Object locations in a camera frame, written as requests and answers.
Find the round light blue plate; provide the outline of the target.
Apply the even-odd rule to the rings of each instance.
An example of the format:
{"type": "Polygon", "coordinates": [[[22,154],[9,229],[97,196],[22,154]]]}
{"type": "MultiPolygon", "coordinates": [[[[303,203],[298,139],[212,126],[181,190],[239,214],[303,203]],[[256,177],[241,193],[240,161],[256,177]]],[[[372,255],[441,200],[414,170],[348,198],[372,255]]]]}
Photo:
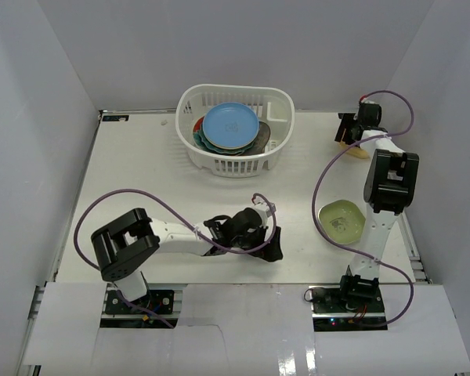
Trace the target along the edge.
{"type": "Polygon", "coordinates": [[[242,103],[221,103],[206,113],[201,128],[210,144],[235,150],[254,141],[259,133],[259,119],[242,103]]]}

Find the teal scalloped plate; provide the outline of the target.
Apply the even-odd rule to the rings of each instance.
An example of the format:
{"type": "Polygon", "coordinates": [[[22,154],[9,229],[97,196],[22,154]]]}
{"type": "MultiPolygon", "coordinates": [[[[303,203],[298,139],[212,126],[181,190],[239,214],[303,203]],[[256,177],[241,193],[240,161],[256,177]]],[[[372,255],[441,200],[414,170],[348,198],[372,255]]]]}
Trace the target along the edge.
{"type": "Polygon", "coordinates": [[[198,133],[193,134],[193,140],[195,141],[197,146],[199,148],[201,148],[203,151],[217,154],[217,153],[212,152],[212,151],[210,151],[206,148],[206,146],[204,145],[204,141],[207,140],[207,139],[203,136],[203,133],[201,131],[199,131],[198,133]]]}

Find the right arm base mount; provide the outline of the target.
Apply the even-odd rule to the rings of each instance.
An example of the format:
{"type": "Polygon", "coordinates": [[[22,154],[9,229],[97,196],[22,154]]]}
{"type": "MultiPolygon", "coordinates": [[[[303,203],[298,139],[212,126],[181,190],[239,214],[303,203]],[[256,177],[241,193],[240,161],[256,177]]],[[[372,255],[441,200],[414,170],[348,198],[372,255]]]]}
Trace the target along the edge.
{"type": "Polygon", "coordinates": [[[312,286],[303,299],[310,304],[316,333],[350,331],[387,331],[385,305],[378,290],[371,300],[342,300],[339,286],[312,286]]]}

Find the green square dish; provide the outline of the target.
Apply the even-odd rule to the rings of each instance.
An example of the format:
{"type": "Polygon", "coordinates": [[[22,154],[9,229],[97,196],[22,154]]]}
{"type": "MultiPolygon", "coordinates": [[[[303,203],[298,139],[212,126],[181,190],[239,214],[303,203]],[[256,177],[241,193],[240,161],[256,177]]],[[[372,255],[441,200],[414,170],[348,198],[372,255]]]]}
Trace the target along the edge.
{"type": "Polygon", "coordinates": [[[324,232],[336,243],[349,245],[362,236],[365,216],[351,201],[338,200],[324,205],[317,214],[324,232]]]}

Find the grey deer pattern plate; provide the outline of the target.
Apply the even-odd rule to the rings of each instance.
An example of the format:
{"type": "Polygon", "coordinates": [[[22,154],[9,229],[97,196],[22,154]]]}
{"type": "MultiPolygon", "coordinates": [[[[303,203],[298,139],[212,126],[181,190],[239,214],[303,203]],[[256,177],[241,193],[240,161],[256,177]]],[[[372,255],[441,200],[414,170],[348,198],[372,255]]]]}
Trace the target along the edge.
{"type": "Polygon", "coordinates": [[[263,121],[259,122],[259,131],[256,136],[250,152],[252,155],[263,154],[265,152],[266,144],[269,142],[271,136],[270,127],[263,121]]]}

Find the yellow square dish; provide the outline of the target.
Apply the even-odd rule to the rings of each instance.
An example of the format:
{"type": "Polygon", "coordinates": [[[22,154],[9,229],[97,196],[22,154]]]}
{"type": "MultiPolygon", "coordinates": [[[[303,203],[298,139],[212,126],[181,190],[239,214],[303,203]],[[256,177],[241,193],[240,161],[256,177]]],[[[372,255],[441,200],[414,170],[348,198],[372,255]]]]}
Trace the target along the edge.
{"type": "Polygon", "coordinates": [[[354,144],[347,144],[343,141],[339,143],[339,147],[341,150],[345,151],[346,155],[350,155],[352,157],[361,159],[361,160],[367,160],[370,158],[369,153],[365,150],[363,150],[360,146],[354,145],[354,144]]]}

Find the round yellow plate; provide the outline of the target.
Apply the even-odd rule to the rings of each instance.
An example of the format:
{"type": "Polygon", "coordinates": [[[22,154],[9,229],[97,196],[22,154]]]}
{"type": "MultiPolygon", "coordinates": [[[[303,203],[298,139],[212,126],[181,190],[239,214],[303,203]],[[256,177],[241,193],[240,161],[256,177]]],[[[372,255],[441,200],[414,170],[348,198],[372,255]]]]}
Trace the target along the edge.
{"type": "Polygon", "coordinates": [[[226,148],[221,148],[219,146],[215,146],[214,144],[210,143],[208,140],[204,141],[204,145],[206,148],[212,152],[215,152],[217,154],[223,154],[223,155],[239,155],[244,153],[246,150],[251,149],[254,146],[254,142],[249,143],[246,146],[240,147],[240,148],[235,148],[235,149],[226,149],[226,148]]]}

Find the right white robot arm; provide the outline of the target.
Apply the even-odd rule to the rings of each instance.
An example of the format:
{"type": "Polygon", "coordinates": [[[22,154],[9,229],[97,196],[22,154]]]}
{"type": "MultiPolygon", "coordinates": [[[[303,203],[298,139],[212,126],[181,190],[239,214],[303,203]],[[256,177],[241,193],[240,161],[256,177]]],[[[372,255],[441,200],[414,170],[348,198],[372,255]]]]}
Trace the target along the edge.
{"type": "Polygon", "coordinates": [[[347,312],[365,309],[379,290],[379,262],[389,234],[414,199],[420,158],[399,148],[380,126],[381,106],[363,97],[355,114],[342,114],[336,140],[355,145],[371,159],[363,188],[367,206],[358,255],[340,281],[339,305],[347,312]]]}

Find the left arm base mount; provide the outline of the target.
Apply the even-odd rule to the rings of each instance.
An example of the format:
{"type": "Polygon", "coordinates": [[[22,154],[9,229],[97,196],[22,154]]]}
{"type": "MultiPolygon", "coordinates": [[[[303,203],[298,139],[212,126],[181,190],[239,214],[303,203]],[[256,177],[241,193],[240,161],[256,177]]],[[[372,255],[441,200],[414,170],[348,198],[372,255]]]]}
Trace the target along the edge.
{"type": "Polygon", "coordinates": [[[123,302],[115,289],[105,296],[99,326],[118,329],[173,329],[178,318],[181,300],[172,289],[151,289],[142,298],[123,302]]]}

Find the red teal floral plate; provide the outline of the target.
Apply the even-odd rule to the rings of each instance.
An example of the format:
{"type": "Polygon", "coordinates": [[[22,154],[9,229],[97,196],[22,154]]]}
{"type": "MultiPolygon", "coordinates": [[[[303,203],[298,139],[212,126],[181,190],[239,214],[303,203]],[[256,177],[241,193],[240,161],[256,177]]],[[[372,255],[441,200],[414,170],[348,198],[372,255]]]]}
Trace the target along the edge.
{"type": "Polygon", "coordinates": [[[198,133],[201,130],[203,120],[204,120],[203,117],[201,117],[200,119],[197,120],[197,122],[195,123],[195,125],[193,127],[193,134],[198,133]]]}

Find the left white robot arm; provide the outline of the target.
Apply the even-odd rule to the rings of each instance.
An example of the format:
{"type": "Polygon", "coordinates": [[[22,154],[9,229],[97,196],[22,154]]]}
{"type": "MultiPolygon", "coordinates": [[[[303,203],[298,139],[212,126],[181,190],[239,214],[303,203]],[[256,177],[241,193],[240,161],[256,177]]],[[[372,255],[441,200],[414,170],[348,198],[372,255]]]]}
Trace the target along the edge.
{"type": "Polygon", "coordinates": [[[152,255],[212,257],[224,255],[230,248],[266,262],[280,261],[284,257],[281,228],[277,226],[266,240],[270,216],[270,210],[260,203],[232,217],[217,215],[189,230],[184,224],[153,219],[145,209],[135,208],[95,231],[91,242],[102,279],[121,292],[125,306],[140,313],[150,303],[140,267],[152,255]]]}

